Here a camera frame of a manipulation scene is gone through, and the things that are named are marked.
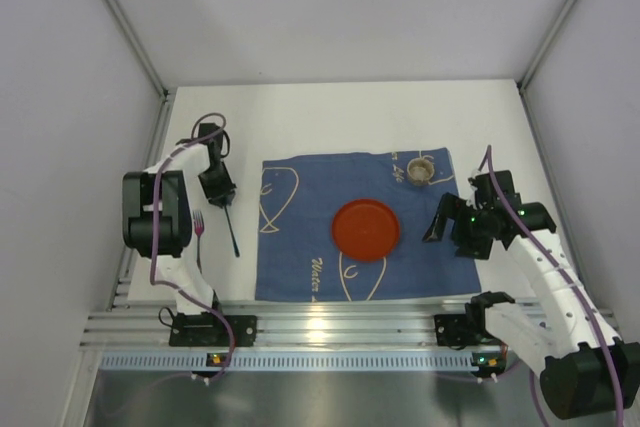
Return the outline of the pink metallic fork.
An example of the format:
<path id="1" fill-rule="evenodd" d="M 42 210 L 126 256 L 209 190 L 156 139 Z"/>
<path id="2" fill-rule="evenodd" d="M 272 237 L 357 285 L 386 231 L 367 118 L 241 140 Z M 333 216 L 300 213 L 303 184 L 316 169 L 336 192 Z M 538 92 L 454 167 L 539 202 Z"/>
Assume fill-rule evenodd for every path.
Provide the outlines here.
<path id="1" fill-rule="evenodd" d="M 203 214 L 200 210 L 194 210 L 192 212 L 192 220 L 193 220 L 193 228 L 196 236 L 196 265 L 199 271 L 202 271 L 202 261 L 201 261 L 201 245 L 202 245 L 202 236 L 205 232 L 205 223 Z"/>

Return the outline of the speckled ceramic cup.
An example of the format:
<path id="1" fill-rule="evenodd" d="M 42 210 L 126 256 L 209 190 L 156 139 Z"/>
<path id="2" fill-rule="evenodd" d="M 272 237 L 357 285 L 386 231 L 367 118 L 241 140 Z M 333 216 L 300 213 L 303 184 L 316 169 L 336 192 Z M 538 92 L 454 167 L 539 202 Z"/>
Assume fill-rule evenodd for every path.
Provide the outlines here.
<path id="1" fill-rule="evenodd" d="M 425 157 L 416 157 L 407 164 L 407 178 L 414 186 L 426 186 L 435 173 L 434 164 Z"/>

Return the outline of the blue metallic spoon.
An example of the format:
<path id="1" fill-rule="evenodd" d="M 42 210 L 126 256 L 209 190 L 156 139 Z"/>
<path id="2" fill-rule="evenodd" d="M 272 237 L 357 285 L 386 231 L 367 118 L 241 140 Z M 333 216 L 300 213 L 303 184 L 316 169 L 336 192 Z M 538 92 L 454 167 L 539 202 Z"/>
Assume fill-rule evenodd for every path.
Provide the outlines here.
<path id="1" fill-rule="evenodd" d="M 235 232 L 234 232 L 234 228 L 232 225 L 232 221 L 231 221 L 231 216 L 230 216 L 230 212 L 229 212 L 229 203 L 225 203 L 223 206 L 223 211 L 225 213 L 225 217 L 226 217 L 226 221 L 227 221 L 227 226 L 229 229 L 229 234 L 230 234 L 230 238 L 231 238 L 231 243 L 232 243 L 232 248 L 233 248 L 233 252 L 234 252 L 234 256 L 236 258 L 239 258 L 241 256 L 240 253 L 240 249 L 239 249 L 239 245 L 237 243 L 237 239 L 235 236 Z"/>

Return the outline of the blue embroidered cloth placemat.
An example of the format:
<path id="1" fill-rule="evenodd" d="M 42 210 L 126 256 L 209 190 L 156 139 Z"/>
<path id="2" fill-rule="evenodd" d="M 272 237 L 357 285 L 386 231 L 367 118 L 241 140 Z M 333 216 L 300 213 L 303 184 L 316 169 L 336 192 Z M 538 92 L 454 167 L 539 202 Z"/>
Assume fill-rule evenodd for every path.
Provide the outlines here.
<path id="1" fill-rule="evenodd" d="M 303 155 L 262 165 L 255 297 L 330 302 L 477 293 L 475 262 L 422 240 L 458 186 L 449 151 Z"/>

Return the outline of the red round plate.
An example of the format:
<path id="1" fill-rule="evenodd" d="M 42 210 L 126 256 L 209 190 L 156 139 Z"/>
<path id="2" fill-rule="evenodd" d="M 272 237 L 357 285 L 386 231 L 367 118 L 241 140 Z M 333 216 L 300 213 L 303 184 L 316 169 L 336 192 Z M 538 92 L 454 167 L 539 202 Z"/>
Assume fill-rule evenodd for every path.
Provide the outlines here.
<path id="1" fill-rule="evenodd" d="M 400 234 L 396 214 L 375 199 L 346 203 L 331 223 L 331 237 L 337 249 L 360 262 L 375 262 L 387 257 L 397 246 Z"/>

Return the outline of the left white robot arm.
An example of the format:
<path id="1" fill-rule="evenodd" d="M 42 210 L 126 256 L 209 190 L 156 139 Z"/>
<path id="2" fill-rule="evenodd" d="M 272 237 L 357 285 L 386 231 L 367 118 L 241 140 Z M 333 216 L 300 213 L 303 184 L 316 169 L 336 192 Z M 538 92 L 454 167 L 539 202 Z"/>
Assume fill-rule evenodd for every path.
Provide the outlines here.
<path id="1" fill-rule="evenodd" d="M 122 180 L 122 228 L 125 245 L 150 260 L 149 282 L 173 291 L 176 310 L 195 316 L 212 314 L 217 296 L 204 279 L 198 252 L 202 242 L 194 223 L 204 219 L 202 206 L 227 211 L 236 184 L 225 165 L 230 153 L 226 119 L 207 114 L 190 136 L 161 160 Z"/>

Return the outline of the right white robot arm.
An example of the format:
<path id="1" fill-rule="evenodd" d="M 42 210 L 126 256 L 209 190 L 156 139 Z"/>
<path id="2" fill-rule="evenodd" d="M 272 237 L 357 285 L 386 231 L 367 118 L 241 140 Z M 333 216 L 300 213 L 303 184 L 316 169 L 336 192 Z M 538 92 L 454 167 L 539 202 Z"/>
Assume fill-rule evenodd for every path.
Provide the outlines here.
<path id="1" fill-rule="evenodd" d="M 544 312 L 532 321 L 506 292 L 483 292 L 465 305 L 466 332 L 458 347 L 495 340 L 507 345 L 538 378 L 549 410 L 568 420 L 624 412 L 639 392 L 639 345 L 607 322 L 564 253 L 547 208 L 525 203 L 508 170 L 470 178 L 464 200 L 442 195 L 425 242 L 450 237 L 458 257 L 489 258 L 501 243 L 525 276 Z"/>

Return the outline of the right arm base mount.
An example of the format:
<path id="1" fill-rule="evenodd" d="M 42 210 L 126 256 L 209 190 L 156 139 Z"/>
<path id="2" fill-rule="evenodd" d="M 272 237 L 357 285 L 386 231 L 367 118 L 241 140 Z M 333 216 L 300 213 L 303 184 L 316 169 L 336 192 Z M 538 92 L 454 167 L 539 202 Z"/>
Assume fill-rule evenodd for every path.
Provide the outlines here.
<path id="1" fill-rule="evenodd" d="M 484 292 L 464 305 L 461 314 L 437 314 L 434 326 L 437 344 L 460 351 L 481 345 L 497 346 L 501 341 L 486 330 L 486 311 L 498 304 L 514 304 L 515 299 L 505 292 Z"/>

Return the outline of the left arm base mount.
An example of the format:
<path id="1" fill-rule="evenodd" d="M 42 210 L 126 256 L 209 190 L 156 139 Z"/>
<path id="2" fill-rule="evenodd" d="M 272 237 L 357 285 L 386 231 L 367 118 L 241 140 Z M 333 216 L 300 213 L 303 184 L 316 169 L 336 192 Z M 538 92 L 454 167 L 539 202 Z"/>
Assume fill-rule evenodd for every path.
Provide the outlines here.
<path id="1" fill-rule="evenodd" d="M 171 347 L 229 347 L 231 337 L 223 322 L 205 312 L 196 315 L 171 315 Z M 255 315 L 224 315 L 233 333 L 236 347 L 252 347 L 257 335 Z"/>

